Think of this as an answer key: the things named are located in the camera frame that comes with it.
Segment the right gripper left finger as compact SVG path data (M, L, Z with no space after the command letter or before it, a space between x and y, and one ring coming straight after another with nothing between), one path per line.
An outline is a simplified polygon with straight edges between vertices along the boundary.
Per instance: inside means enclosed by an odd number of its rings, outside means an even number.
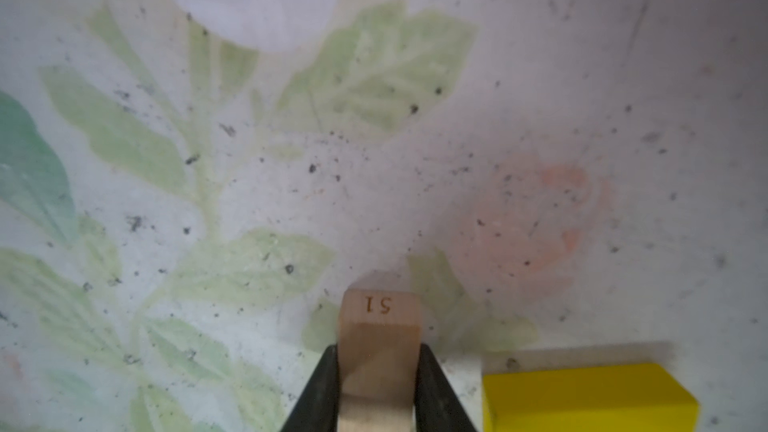
M328 346L281 432L336 432L340 402L338 347Z

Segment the natural wood block numbered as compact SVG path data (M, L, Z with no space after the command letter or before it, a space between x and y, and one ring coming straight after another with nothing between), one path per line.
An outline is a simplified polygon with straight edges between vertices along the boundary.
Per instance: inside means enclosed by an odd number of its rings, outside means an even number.
M349 289L338 328L339 431L409 431L423 329L408 292Z

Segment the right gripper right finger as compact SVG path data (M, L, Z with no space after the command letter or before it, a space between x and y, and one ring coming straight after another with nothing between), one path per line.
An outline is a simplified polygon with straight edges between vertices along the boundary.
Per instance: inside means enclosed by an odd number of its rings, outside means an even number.
M476 432L431 348L420 346L414 395L418 432Z

